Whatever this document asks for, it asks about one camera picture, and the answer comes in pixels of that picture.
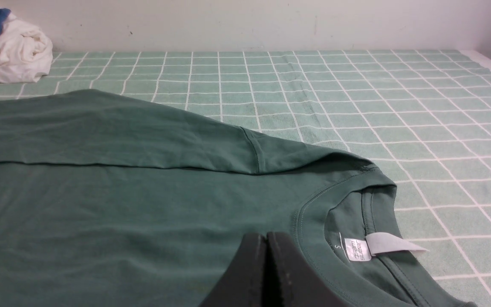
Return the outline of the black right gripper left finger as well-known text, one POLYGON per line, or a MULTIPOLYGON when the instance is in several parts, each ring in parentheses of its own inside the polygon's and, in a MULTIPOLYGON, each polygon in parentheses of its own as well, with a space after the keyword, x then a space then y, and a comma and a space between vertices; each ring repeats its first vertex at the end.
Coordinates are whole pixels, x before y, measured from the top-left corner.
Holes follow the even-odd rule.
POLYGON ((263 235, 244 235, 230 265, 200 306, 261 307, 266 251, 263 235))

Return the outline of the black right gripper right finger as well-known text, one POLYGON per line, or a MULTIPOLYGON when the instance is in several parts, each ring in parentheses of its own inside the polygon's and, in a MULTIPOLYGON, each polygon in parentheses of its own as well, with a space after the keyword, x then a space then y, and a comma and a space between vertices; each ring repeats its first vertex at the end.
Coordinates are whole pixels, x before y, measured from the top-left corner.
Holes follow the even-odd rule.
POLYGON ((319 278, 283 232, 267 233, 268 307, 347 307, 319 278))

